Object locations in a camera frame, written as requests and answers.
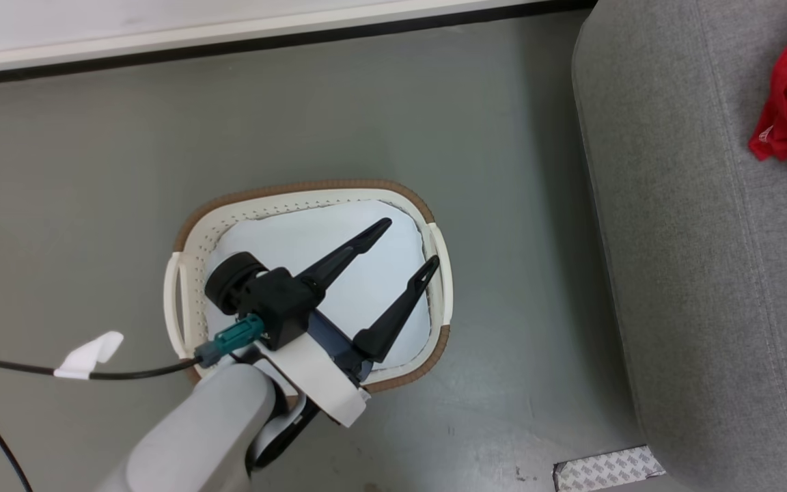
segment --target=gray floor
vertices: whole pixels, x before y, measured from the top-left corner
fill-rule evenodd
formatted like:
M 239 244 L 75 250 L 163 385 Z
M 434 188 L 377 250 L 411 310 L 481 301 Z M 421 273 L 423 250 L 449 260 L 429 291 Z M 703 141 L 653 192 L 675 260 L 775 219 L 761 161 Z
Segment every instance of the gray floor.
M 0 358 L 58 364 L 119 329 L 110 368 L 168 364 L 163 268 L 195 206 L 390 178 L 449 243 L 447 351 L 352 429 L 316 420 L 256 489 L 549 491 L 555 462 L 642 444 L 569 80 L 586 14 L 0 85 Z M 0 427 L 37 490 L 84 490 L 188 390 L 0 374 Z

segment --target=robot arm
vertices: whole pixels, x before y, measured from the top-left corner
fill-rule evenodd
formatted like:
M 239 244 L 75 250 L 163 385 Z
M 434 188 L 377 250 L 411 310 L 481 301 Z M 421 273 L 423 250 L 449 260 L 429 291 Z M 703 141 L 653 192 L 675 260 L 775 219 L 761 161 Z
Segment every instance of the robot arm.
M 206 296 L 237 322 L 196 350 L 222 361 L 183 404 L 146 435 L 97 492 L 243 492 L 249 472 L 275 460 L 321 411 L 350 426 L 365 408 L 360 384 L 384 361 L 430 278 L 433 256 L 371 327 L 350 340 L 316 308 L 325 290 L 390 226 L 382 219 L 291 277 L 244 252 L 210 275 Z M 250 346 L 299 392 L 287 410 L 271 378 L 225 356 Z
M 97 492 L 245 492 L 245 450 L 275 408 L 258 368 L 232 364 L 197 385 L 115 468 Z

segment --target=sofa cushion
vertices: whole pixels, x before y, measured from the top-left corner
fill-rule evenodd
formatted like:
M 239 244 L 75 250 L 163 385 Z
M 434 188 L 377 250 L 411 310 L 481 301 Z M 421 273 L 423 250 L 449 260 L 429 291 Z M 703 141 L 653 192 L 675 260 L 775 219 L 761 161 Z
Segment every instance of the sofa cushion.
M 787 490 L 787 163 L 747 149 L 787 2 L 600 0 L 574 58 L 637 413 L 694 489 Z

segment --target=basket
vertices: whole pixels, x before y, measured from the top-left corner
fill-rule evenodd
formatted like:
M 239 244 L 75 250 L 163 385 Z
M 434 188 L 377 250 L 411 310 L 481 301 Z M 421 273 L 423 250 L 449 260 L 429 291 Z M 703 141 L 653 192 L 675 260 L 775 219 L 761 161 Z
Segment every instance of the basket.
M 454 304 L 451 264 L 441 231 L 424 201 L 409 188 L 384 180 L 335 180 L 267 187 L 233 193 L 200 206 L 184 222 L 163 280 L 163 309 L 172 349 L 181 359 L 208 337 L 206 324 L 206 261 L 218 240 L 240 221 L 257 220 L 297 210 L 343 202 L 378 200 L 408 214 L 421 233 L 424 257 L 439 256 L 439 271 L 428 287 L 430 334 L 424 348 L 406 364 L 373 370 L 363 383 L 369 392 L 381 392 L 412 383 L 439 361 L 450 333 Z M 194 367 L 194 383 L 212 368 Z

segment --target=cable connector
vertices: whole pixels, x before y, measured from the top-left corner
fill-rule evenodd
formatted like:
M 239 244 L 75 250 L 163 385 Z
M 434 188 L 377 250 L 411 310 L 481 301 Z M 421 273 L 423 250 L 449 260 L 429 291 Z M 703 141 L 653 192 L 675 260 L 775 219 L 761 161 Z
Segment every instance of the cable connector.
M 201 368 L 212 367 L 221 361 L 224 355 L 229 355 L 232 351 L 259 340 L 263 330 L 263 320 L 260 320 L 256 314 L 249 314 L 244 320 L 216 334 L 213 340 L 197 346 L 193 355 L 202 358 L 199 363 Z

